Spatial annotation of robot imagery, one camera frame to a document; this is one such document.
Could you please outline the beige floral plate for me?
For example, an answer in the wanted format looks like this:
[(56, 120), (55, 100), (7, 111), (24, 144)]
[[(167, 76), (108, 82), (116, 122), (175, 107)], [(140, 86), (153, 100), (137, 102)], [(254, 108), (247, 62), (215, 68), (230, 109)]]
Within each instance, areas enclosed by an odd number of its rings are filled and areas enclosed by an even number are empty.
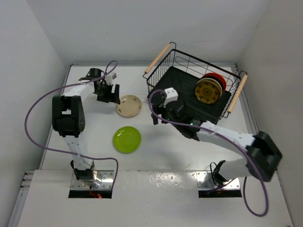
[(124, 118), (132, 118), (142, 109), (140, 98), (134, 95), (125, 95), (120, 98), (120, 104), (116, 104), (117, 113)]

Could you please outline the green plate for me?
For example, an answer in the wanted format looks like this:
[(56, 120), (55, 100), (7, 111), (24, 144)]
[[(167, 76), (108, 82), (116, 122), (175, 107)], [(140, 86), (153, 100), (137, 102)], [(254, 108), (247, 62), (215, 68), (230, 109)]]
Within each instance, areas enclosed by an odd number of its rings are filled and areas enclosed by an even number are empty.
[(113, 146), (119, 153), (130, 154), (135, 152), (140, 144), (142, 138), (140, 132), (131, 126), (125, 126), (118, 129), (113, 135)]

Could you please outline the brown patterned plate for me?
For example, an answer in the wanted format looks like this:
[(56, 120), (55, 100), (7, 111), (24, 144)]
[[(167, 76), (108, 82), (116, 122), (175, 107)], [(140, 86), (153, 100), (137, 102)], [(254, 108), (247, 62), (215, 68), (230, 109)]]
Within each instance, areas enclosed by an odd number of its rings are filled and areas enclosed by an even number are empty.
[(222, 96), (222, 87), (214, 79), (200, 79), (195, 86), (195, 95), (197, 99), (205, 104), (214, 104)]

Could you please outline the orange plate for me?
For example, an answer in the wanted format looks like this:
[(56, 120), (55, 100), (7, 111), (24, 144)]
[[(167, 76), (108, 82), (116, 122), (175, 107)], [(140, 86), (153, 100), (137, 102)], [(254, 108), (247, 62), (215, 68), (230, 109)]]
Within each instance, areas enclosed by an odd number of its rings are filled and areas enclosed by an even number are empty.
[(216, 81), (218, 81), (222, 87), (222, 92), (224, 92), (226, 90), (226, 87), (227, 87), (227, 83), (226, 83), (226, 80), (225, 78), (218, 74), (218, 73), (207, 73), (203, 76), (203, 78), (211, 78), (211, 79), (215, 79)]

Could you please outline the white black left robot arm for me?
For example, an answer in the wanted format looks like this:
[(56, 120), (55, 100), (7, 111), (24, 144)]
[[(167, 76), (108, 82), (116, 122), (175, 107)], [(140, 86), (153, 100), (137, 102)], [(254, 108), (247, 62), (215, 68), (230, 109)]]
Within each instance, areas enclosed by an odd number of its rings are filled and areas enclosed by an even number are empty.
[(102, 183), (101, 175), (95, 169), (94, 161), (84, 157), (88, 151), (84, 137), (86, 126), (83, 102), (92, 94), (97, 101), (120, 104), (119, 85), (113, 85), (114, 72), (101, 76), (102, 70), (91, 68), (79, 84), (63, 95), (52, 99), (53, 129), (63, 137), (72, 153), (71, 167), (78, 181), (90, 188), (97, 188)]

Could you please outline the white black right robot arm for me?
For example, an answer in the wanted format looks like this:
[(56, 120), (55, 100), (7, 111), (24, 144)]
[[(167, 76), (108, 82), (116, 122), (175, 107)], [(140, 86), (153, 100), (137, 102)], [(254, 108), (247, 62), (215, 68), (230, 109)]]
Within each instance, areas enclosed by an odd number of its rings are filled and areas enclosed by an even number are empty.
[(239, 133), (210, 121), (201, 121), (189, 114), (186, 102), (179, 99), (173, 88), (153, 91), (148, 104), (154, 124), (158, 121), (169, 123), (188, 139), (211, 143), (241, 156), (234, 161), (218, 162), (208, 174), (211, 186), (223, 187), (239, 177), (252, 176), (261, 183), (272, 180), (283, 155), (267, 133)]

